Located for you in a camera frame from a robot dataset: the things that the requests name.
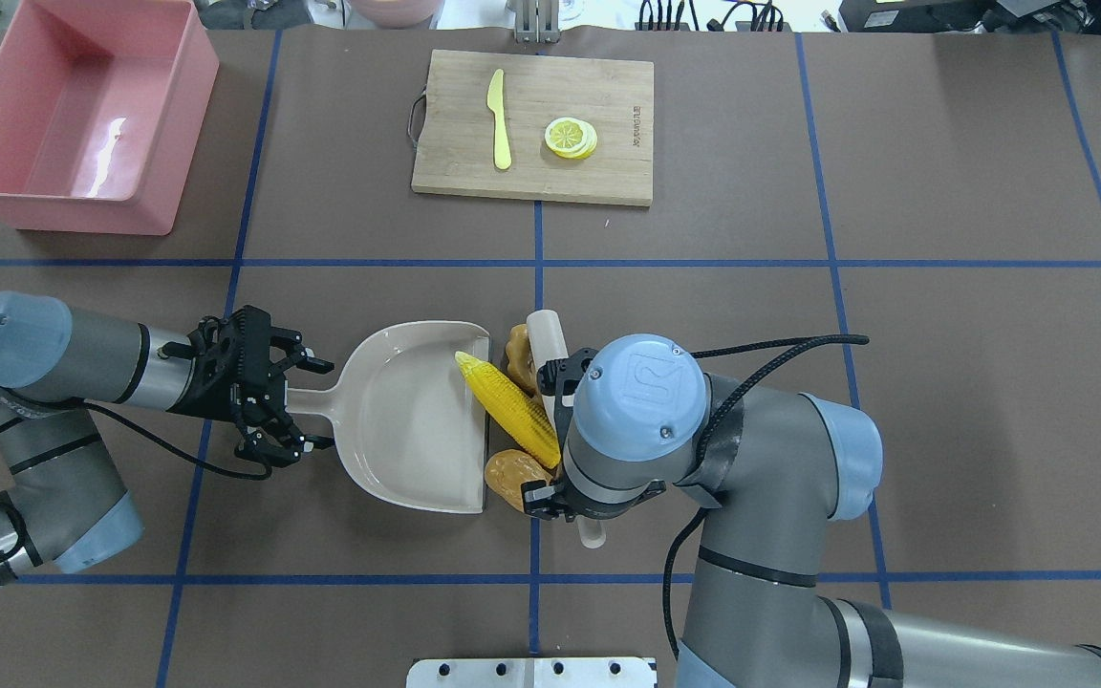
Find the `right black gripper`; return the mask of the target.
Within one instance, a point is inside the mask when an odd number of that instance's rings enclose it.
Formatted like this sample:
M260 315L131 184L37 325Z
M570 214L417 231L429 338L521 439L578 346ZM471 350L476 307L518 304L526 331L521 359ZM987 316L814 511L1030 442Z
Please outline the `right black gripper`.
M567 405L567 397L575 395L585 379L589 378L598 349L582 348L565 358L552 358L538 370L538 389L550 392L553 400L553 428L560 463L550 479L525 481L521 484L523 512L532 518L609 520L647 504L667 492L664 480L651 480L643 485L619 488L600 483L587 476L573 460L573 418L575 409Z

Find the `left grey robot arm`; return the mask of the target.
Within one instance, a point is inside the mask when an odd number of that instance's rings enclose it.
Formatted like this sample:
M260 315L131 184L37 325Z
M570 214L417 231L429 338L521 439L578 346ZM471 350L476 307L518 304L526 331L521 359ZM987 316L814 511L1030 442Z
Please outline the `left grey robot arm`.
M144 532L97 417L198 465L122 416L122 406L219 421L239 434L237 458L263 481L328 437L302 432L288 411L288 370L326 375L297 330L246 306L206 316L188 334L87 312L56 297L0 292L0 456L12 478L0 491L0 589L45 565L78 574L126 552Z

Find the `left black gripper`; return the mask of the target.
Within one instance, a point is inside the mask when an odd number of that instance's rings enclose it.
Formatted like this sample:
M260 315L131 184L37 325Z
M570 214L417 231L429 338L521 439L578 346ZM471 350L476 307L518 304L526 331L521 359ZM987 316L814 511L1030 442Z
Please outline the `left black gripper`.
M303 334L276 327L268 312L241 308L226 318L206 316L183 339L167 345L170 361L189 367L170 413L232 423L241 439L233 456L253 465L288 467L333 437L303 432L287 409L287 371L326 375L335 370L303 345Z

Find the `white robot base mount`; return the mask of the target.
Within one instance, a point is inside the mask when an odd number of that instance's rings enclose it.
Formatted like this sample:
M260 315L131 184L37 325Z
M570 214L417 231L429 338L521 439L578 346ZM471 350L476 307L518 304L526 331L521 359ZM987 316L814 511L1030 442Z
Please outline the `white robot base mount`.
M428 658L406 687L658 687L658 666L637 656Z

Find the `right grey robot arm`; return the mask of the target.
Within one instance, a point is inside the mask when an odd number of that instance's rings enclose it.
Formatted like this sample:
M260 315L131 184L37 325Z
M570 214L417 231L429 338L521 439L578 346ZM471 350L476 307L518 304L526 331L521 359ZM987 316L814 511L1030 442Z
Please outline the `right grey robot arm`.
M536 518L615 518L675 485L701 532L677 649L682 687L1101 687L1101 646L931 621L817 592L826 528L864 514L883 445L866 414L764 387L788 361L864 335L773 341L744 380L653 334L550 358L562 465L523 488Z

